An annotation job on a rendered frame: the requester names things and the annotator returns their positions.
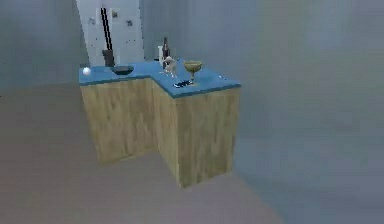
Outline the pale clear goblet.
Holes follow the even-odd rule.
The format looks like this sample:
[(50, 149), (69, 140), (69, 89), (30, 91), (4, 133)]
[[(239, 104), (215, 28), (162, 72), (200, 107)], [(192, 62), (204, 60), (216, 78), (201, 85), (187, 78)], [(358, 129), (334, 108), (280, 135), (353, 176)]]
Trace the pale clear goblet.
[(163, 59), (161, 65), (163, 67), (161, 74), (171, 75), (172, 78), (177, 76), (177, 61), (171, 56), (167, 56)]

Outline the wooden counter with blue top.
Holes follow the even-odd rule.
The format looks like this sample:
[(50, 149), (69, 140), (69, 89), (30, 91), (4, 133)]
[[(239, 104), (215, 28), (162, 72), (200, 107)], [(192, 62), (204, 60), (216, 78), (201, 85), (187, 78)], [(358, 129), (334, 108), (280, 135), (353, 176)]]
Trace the wooden counter with blue top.
[(177, 184), (190, 187), (232, 170), (241, 84), (203, 68), (192, 85), (183, 61), (177, 76), (157, 61), (78, 71), (78, 84), (97, 159), (102, 164), (158, 152)]

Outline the dark wine bottle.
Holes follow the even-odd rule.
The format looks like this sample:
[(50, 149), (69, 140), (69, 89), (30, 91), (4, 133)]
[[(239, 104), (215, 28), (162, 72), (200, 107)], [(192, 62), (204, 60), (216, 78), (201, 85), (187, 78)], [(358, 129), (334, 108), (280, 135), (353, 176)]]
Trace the dark wine bottle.
[(162, 53), (163, 53), (163, 69), (165, 69), (166, 65), (167, 65), (167, 62), (165, 61), (165, 59), (170, 56), (170, 49), (169, 49), (169, 45), (168, 45), (168, 38), (167, 37), (164, 37), (163, 39), (163, 47), (162, 47)]

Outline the dark bowl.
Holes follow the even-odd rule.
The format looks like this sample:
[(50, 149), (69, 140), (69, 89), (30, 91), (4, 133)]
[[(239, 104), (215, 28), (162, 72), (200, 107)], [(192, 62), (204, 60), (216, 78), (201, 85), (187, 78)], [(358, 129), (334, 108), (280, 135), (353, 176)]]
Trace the dark bowl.
[(128, 75), (134, 71), (134, 67), (131, 65), (127, 66), (114, 66), (111, 71), (116, 75)]

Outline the white fridge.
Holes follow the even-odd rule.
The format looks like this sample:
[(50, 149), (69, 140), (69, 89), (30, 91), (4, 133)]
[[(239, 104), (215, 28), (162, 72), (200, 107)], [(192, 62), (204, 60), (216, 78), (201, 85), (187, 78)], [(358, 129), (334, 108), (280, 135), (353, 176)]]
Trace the white fridge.
[(117, 65), (144, 60), (139, 0), (76, 0), (91, 66), (104, 66), (107, 49), (101, 9), (107, 11)]

